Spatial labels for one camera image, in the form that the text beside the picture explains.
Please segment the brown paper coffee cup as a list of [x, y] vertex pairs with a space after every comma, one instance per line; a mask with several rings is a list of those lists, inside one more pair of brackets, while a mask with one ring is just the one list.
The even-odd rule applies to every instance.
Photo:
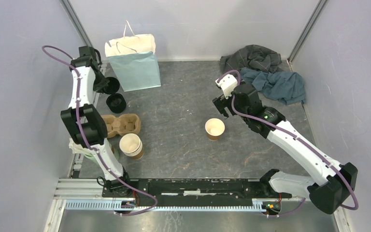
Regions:
[[218, 140], [225, 131], [225, 124], [221, 119], [211, 118], [205, 123], [207, 137], [212, 140]]

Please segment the black coffee cup lid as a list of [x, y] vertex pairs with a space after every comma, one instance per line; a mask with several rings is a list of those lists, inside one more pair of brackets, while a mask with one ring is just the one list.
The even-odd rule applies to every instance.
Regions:
[[114, 77], [107, 77], [106, 79], [107, 79], [108, 83], [102, 89], [102, 92], [104, 94], [108, 94], [108, 95], [117, 93], [118, 90], [120, 89], [120, 83], [119, 83], [119, 81], [116, 78], [114, 78]]

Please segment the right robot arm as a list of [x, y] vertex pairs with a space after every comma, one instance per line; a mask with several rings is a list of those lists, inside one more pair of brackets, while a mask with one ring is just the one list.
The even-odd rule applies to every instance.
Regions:
[[338, 207], [358, 209], [356, 166], [350, 162], [341, 164], [310, 143], [279, 111], [262, 104], [252, 84], [216, 85], [223, 92], [213, 99], [220, 114], [228, 117], [228, 108], [231, 115], [239, 115], [251, 131], [280, 147], [309, 174], [306, 177], [271, 169], [261, 178], [259, 189], [263, 196], [299, 196], [326, 214], [334, 213]]

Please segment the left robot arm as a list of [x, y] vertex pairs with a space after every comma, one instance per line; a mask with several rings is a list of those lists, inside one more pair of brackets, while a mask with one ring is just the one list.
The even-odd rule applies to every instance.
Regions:
[[103, 171], [97, 182], [104, 197], [127, 197], [132, 183], [127, 172], [115, 157], [107, 139], [103, 118], [94, 105], [94, 96], [103, 92], [109, 80], [100, 71], [100, 52], [91, 46], [79, 48], [79, 57], [68, 64], [72, 73], [72, 97], [61, 119], [80, 153], [91, 154]]

